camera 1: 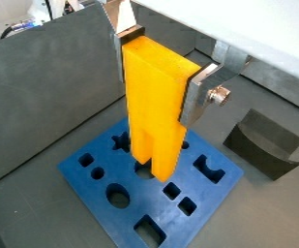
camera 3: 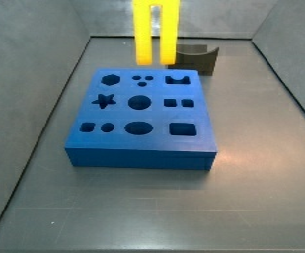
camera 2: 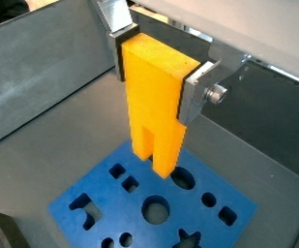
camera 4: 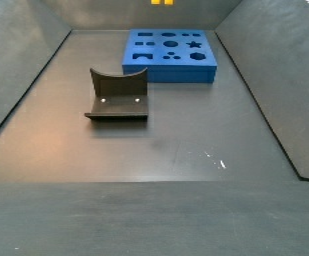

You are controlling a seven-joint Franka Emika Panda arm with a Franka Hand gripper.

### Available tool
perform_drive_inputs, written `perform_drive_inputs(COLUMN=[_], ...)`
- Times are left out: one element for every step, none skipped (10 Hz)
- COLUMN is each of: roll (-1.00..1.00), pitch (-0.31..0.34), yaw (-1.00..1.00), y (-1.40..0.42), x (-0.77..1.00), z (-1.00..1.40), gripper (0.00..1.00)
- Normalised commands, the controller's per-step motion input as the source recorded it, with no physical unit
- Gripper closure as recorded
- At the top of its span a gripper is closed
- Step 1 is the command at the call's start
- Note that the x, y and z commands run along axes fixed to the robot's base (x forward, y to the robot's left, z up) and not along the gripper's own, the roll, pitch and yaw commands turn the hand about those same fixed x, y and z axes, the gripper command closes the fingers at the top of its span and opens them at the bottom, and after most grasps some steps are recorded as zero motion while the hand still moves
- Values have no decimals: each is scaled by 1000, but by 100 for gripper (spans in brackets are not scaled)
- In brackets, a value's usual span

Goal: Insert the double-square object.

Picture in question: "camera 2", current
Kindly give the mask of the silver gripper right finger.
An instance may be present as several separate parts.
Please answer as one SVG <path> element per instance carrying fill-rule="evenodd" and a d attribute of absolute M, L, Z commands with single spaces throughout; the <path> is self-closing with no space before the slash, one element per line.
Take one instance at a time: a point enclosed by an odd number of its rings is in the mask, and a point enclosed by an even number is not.
<path fill-rule="evenodd" d="M 188 126 L 199 116 L 203 105 L 222 103 L 227 89 L 220 82 L 230 77 L 251 58 L 251 55 L 222 42 L 212 42 L 207 61 L 184 77 L 178 119 Z"/>

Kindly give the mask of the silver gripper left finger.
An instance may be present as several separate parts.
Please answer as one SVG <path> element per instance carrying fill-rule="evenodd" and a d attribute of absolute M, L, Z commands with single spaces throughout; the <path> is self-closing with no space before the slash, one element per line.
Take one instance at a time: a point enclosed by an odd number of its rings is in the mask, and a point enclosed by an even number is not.
<path fill-rule="evenodd" d="M 94 0 L 94 7 L 107 31 L 107 41 L 114 57 L 116 77 L 123 81 L 122 44 L 140 32 L 140 27 L 132 21 L 126 0 Z"/>

